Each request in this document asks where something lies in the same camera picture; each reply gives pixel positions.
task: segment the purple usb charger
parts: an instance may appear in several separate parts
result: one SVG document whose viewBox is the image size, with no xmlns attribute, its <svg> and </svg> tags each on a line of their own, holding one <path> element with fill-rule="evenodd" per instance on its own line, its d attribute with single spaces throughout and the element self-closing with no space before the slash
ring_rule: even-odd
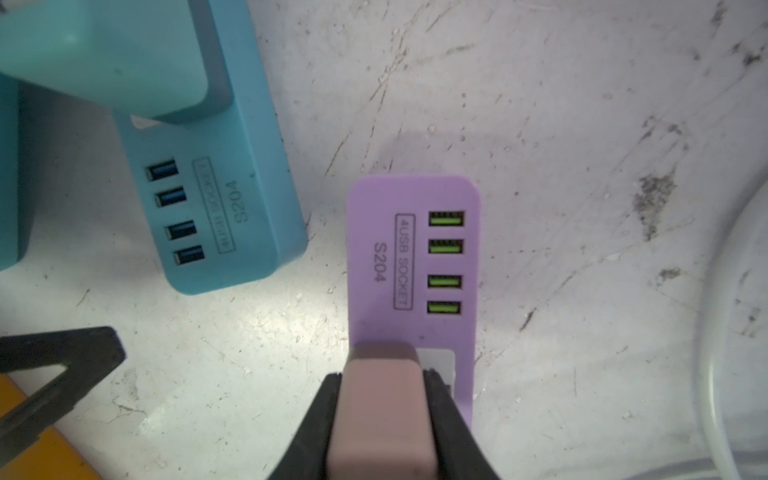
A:
<svg viewBox="0 0 768 480">
<path fill-rule="evenodd" d="M 480 197 L 464 177 L 364 177 L 347 198 L 349 343 L 450 350 L 467 425 L 475 376 Z"/>
</svg>

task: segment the white cable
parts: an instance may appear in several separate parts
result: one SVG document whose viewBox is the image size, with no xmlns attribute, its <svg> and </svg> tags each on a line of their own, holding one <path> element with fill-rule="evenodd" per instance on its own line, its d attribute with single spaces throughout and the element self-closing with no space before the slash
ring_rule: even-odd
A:
<svg viewBox="0 0 768 480">
<path fill-rule="evenodd" d="M 720 247 L 703 291 L 701 339 L 696 365 L 697 403 L 704 439 L 722 480 L 741 480 L 728 444 L 715 388 L 731 307 L 739 278 L 747 268 L 746 251 L 768 214 L 768 182 L 752 197 Z"/>
</svg>

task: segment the usb charging hub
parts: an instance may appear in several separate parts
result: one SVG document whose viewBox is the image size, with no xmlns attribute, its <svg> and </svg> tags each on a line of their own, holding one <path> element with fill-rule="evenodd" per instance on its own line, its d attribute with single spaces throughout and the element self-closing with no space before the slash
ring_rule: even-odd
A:
<svg viewBox="0 0 768 480">
<path fill-rule="evenodd" d="M 364 177 L 347 199 L 349 341 L 404 342 L 469 424 L 480 198 L 456 176 Z"/>
<path fill-rule="evenodd" d="M 165 275 L 189 294 L 264 278 L 307 244 L 247 2 L 210 14 L 230 106 L 180 125 L 114 114 Z"/>
</svg>

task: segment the blue usb port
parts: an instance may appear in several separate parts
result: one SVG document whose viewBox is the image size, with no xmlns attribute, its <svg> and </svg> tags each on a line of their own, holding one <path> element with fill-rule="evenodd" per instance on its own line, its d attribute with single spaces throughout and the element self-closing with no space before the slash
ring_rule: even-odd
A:
<svg viewBox="0 0 768 480">
<path fill-rule="evenodd" d="M 165 177 L 173 177 L 174 175 L 178 174 L 179 170 L 176 168 L 176 161 L 173 159 L 167 162 L 163 162 L 162 164 L 147 167 L 147 176 L 149 177 L 150 182 L 154 182 L 155 180 L 160 180 L 161 178 Z"/>
<path fill-rule="evenodd" d="M 184 187 L 177 187 L 173 190 L 160 192 L 154 197 L 159 207 L 167 207 L 168 205 L 173 205 L 185 201 L 187 199 L 187 194 L 184 193 Z"/>
<path fill-rule="evenodd" d="M 203 247 L 201 245 L 196 245 L 195 247 L 175 251 L 174 258 L 176 259 L 177 265 L 184 265 L 185 263 L 202 260 L 205 258 L 205 254 L 203 253 Z"/>
<path fill-rule="evenodd" d="M 197 233 L 197 228 L 194 226 L 194 221 L 177 223 L 170 227 L 165 227 L 165 233 L 168 234 L 168 238 L 176 240 L 177 238 L 189 237 Z"/>
</svg>

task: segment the dirt stain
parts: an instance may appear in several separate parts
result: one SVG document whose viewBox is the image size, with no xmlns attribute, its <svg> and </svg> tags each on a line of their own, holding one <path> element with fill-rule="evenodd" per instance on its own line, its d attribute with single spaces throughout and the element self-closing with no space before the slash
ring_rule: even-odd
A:
<svg viewBox="0 0 768 480">
<path fill-rule="evenodd" d="M 523 326 L 521 326 L 521 327 L 520 327 L 520 331 L 521 331 L 521 332 L 522 332 L 523 330 L 525 330 L 526 328 L 528 328 L 528 324 L 529 324 L 529 323 L 531 322 L 531 320 L 533 319 L 533 314 L 534 314 L 534 313 L 536 313 L 536 309 L 535 309 L 535 308 L 534 308 L 533 310 L 531 310 L 530 312 L 528 312 L 528 315 L 525 317 L 525 322 L 523 323 Z"/>
<path fill-rule="evenodd" d="M 471 43 L 469 45 L 460 45 L 458 47 L 449 48 L 447 51 L 445 51 L 445 56 L 449 57 L 451 55 L 455 55 L 457 53 L 461 53 L 463 51 L 472 50 L 475 47 L 474 43 Z"/>
<path fill-rule="evenodd" d="M 634 196 L 634 211 L 643 224 L 645 241 L 650 242 L 658 235 L 661 222 L 661 211 L 667 205 L 672 191 L 677 187 L 674 183 L 675 170 L 663 176 L 647 175 L 640 179 L 641 192 Z"/>
<path fill-rule="evenodd" d="M 744 286 L 744 282 L 746 282 L 746 279 L 750 277 L 750 273 L 752 273 L 752 269 L 749 269 L 741 274 L 741 278 L 739 278 L 739 287 Z"/>
<path fill-rule="evenodd" d="M 760 317 L 760 312 L 760 308 L 756 306 L 752 308 L 748 319 L 749 322 L 744 327 L 744 330 L 741 331 L 742 336 L 748 336 L 751 339 L 757 336 L 757 331 L 760 329 L 760 326 L 757 324 L 757 319 Z"/>
<path fill-rule="evenodd" d="M 682 271 L 680 270 L 680 267 L 678 266 L 672 266 L 670 268 L 665 268 L 662 271 L 659 272 L 659 274 L 656 276 L 656 284 L 661 285 L 662 283 L 666 282 L 667 280 L 674 280 L 680 276 Z"/>
<path fill-rule="evenodd" d="M 83 298 L 80 299 L 77 305 L 75 305 L 75 308 L 79 307 L 81 303 L 85 301 L 85 297 L 88 296 L 88 294 L 91 292 L 91 289 L 86 289 L 85 293 L 83 293 Z"/>
<path fill-rule="evenodd" d="M 744 68 L 749 68 L 751 64 L 762 61 L 763 56 L 761 54 L 756 54 L 751 51 L 748 51 L 744 54 L 744 58 L 742 59 L 741 63 L 744 64 Z"/>
<path fill-rule="evenodd" d="M 639 141 L 637 141 L 637 142 L 638 142 L 638 143 L 640 143 L 640 142 L 642 142 L 643 140 L 645 140 L 646 138 L 650 138 L 650 136 L 651 136 L 652 134 L 654 134 L 654 129 L 653 129 L 653 128 L 651 128 L 649 131 L 645 132 L 645 134 L 643 134 L 643 136 L 642 136 L 642 137 L 640 137 L 640 140 L 639 140 Z"/>
<path fill-rule="evenodd" d="M 717 6 L 715 7 L 715 13 L 712 15 L 712 18 L 710 20 L 710 23 L 715 26 L 715 28 L 720 27 L 720 24 L 723 23 L 723 18 L 725 17 L 725 12 L 728 11 L 728 7 L 725 6 L 725 1 L 720 0 L 717 3 Z"/>
</svg>

